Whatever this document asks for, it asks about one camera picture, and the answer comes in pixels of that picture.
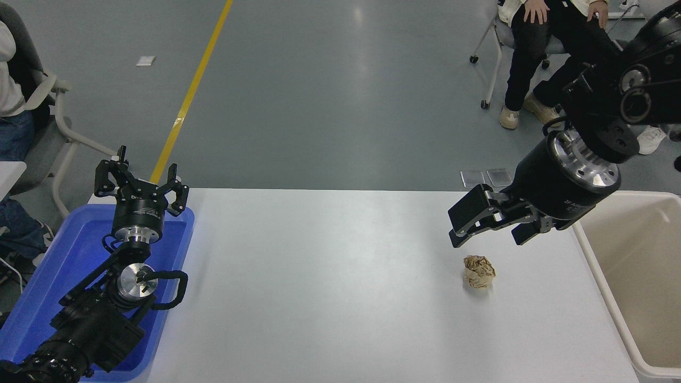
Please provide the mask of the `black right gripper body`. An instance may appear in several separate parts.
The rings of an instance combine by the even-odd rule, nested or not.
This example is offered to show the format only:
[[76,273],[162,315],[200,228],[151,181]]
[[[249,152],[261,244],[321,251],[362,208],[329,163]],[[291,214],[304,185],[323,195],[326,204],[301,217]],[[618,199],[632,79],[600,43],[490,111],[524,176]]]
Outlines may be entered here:
[[608,163],[577,136],[547,136],[518,163],[509,194],[564,230],[608,196]]

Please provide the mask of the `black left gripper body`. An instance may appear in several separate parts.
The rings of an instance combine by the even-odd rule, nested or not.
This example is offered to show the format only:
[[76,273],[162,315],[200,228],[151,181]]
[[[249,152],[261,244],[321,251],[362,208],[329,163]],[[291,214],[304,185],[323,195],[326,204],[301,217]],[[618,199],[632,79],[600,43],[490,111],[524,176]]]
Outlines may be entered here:
[[164,226],[165,196],[154,195],[159,187],[142,181],[139,185],[127,184],[117,191],[116,209],[112,224],[113,231],[128,227],[146,227],[161,231]]

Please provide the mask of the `person's right hand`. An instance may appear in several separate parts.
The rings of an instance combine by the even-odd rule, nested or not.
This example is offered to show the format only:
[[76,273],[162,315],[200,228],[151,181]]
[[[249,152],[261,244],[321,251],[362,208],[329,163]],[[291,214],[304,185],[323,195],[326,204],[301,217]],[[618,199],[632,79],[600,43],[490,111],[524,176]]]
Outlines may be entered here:
[[528,0],[524,2],[525,15],[523,22],[544,24],[548,21],[550,8],[543,0]]

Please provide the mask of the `person's left hand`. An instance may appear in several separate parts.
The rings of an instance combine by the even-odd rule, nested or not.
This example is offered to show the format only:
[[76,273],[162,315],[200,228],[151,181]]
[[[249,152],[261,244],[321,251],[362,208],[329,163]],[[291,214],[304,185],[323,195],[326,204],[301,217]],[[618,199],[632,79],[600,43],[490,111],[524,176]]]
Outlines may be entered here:
[[589,1],[587,22],[596,20],[599,28],[605,29],[608,24],[610,7],[608,1]]

